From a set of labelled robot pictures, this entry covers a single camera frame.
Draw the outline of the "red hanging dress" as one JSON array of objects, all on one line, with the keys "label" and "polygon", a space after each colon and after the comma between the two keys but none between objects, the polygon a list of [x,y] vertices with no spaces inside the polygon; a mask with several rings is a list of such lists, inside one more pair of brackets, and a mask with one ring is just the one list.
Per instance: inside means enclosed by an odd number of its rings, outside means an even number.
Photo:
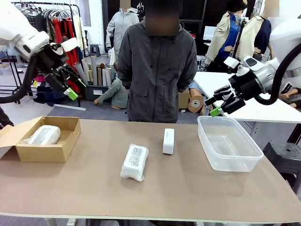
[{"label": "red hanging dress", "polygon": [[[54,30],[55,30],[55,40],[56,43],[61,43],[63,41],[63,37],[67,37],[68,39],[74,38],[74,32],[72,29],[71,18],[67,18],[67,20],[59,21],[58,19],[52,20]],[[66,53],[68,56],[67,64],[72,67],[74,71],[76,71],[74,65],[78,62],[78,53],[77,48]]]}]

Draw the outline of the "small white box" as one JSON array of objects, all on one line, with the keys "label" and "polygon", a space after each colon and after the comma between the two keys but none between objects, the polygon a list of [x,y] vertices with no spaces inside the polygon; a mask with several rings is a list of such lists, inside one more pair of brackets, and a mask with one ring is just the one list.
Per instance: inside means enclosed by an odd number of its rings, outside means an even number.
[{"label": "small white box", "polygon": [[163,154],[172,155],[174,152],[174,129],[166,128],[163,139]]}]

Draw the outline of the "black bin of rolls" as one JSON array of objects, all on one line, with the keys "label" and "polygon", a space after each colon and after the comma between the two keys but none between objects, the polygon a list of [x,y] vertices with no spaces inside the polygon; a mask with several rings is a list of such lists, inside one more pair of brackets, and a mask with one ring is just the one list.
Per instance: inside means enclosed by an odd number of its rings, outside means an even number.
[{"label": "black bin of rolls", "polygon": [[85,100],[94,101],[99,96],[104,94],[107,90],[108,90],[108,86],[87,85],[85,88]]}]

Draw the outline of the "white table leg frame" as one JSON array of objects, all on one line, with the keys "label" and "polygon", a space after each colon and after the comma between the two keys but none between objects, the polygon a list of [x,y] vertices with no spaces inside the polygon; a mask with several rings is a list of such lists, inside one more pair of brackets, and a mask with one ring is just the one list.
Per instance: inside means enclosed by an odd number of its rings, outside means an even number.
[{"label": "white table leg frame", "polygon": [[[55,218],[44,218],[47,226],[58,226],[57,221]],[[77,219],[75,218],[70,218],[68,219],[68,222],[66,226],[76,226]]]}]

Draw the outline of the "black plastic stool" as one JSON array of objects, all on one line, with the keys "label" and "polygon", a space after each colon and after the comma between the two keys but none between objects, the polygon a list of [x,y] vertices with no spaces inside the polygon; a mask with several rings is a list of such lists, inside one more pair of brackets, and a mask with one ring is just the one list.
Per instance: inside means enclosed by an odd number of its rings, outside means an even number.
[{"label": "black plastic stool", "polygon": [[270,141],[263,153],[292,190],[298,193],[301,186],[301,147],[293,143]]}]

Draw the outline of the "bubble-wrapped white clock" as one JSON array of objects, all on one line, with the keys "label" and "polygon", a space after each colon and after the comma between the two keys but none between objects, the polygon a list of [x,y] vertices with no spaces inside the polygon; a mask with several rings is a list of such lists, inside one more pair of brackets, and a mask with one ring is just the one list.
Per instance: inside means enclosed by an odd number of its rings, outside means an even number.
[{"label": "bubble-wrapped white clock", "polygon": [[143,181],[143,172],[148,154],[149,150],[145,146],[130,144],[121,168],[121,178],[131,178],[139,182]]},{"label": "bubble-wrapped white clock", "polygon": [[55,145],[60,138],[59,127],[43,125],[39,127],[29,138],[20,141],[28,145]]}]

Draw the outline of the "white monitor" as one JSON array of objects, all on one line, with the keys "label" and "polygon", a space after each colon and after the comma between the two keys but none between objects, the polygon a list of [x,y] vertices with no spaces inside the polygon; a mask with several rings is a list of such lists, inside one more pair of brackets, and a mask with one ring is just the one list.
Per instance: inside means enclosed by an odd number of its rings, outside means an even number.
[{"label": "white monitor", "polygon": [[214,33],[216,30],[216,26],[205,26],[203,40],[212,40]]}]

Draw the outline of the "mannequin in beige coat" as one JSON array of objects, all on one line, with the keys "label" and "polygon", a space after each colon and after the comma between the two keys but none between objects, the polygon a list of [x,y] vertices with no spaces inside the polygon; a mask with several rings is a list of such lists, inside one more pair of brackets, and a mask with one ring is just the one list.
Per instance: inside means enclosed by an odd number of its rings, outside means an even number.
[{"label": "mannequin in beige coat", "polygon": [[240,18],[247,8],[247,0],[226,0],[226,13],[217,24],[206,54],[206,65],[223,63],[234,51],[239,33]]}]

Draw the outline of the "cream paper roll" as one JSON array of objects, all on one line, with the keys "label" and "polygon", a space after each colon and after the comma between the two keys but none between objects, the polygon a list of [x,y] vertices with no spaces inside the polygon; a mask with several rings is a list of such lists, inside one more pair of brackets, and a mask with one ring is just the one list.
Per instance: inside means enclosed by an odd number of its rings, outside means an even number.
[{"label": "cream paper roll", "polygon": [[90,81],[90,76],[89,76],[89,67],[88,67],[88,62],[86,58],[82,59],[82,66],[83,66],[83,70],[84,70],[84,75],[86,77],[87,82]]}]

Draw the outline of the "child mannequin in green sweater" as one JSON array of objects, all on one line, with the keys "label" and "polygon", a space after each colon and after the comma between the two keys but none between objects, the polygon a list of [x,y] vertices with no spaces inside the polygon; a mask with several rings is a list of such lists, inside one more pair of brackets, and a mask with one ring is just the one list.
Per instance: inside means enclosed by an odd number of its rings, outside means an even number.
[{"label": "child mannequin in green sweater", "polygon": [[94,105],[101,105],[106,99],[111,98],[111,108],[113,109],[127,109],[128,91],[122,85],[118,78],[118,62],[113,64],[115,69],[115,80],[108,87],[108,90],[94,100]]}]

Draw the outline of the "white bar on floor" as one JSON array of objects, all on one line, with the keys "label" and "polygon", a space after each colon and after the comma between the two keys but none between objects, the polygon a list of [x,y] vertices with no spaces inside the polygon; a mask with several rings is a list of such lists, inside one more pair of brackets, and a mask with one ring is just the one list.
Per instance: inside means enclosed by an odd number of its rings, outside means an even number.
[{"label": "white bar on floor", "polygon": [[54,107],[60,107],[60,108],[66,108],[66,109],[73,109],[73,110],[79,110],[79,111],[86,111],[86,108],[83,107],[75,107],[70,105],[60,105],[60,104],[54,104]]}]

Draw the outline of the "small open cardboard carton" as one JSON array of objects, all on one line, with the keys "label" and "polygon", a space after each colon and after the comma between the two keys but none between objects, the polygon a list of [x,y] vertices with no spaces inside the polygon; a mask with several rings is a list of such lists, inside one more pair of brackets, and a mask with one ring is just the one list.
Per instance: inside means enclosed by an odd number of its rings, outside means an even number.
[{"label": "small open cardboard carton", "polygon": [[188,89],[186,89],[182,93],[178,93],[178,108],[180,110],[184,110],[188,108],[188,103],[190,99],[190,92]]}]

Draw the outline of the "white side table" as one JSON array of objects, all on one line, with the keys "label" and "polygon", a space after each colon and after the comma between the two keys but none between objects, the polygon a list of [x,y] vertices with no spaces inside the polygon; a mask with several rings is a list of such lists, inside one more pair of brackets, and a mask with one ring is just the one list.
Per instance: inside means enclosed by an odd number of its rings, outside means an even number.
[{"label": "white side table", "polygon": [[[230,77],[231,75],[227,73],[196,72],[194,81],[202,92],[211,98],[216,90],[229,85]],[[272,105],[261,105],[252,98],[235,112],[221,114],[237,121],[301,123],[301,112],[279,99]]]}]

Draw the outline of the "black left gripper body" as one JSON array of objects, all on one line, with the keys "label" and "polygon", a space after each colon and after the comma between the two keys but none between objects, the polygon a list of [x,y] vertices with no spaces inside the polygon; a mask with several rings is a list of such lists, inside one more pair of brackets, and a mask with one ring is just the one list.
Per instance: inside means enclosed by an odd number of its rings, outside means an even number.
[{"label": "black left gripper body", "polygon": [[66,74],[66,61],[69,59],[61,44],[49,43],[37,53],[36,66],[43,73]]}]

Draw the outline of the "tall grey paper roll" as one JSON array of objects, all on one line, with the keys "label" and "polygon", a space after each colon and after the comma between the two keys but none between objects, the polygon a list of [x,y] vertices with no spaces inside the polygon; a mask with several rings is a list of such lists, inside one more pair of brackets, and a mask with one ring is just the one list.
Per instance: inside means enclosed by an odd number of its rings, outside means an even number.
[{"label": "tall grey paper roll", "polygon": [[91,56],[91,65],[92,65],[93,85],[97,86],[98,78],[97,78],[96,56]]}]

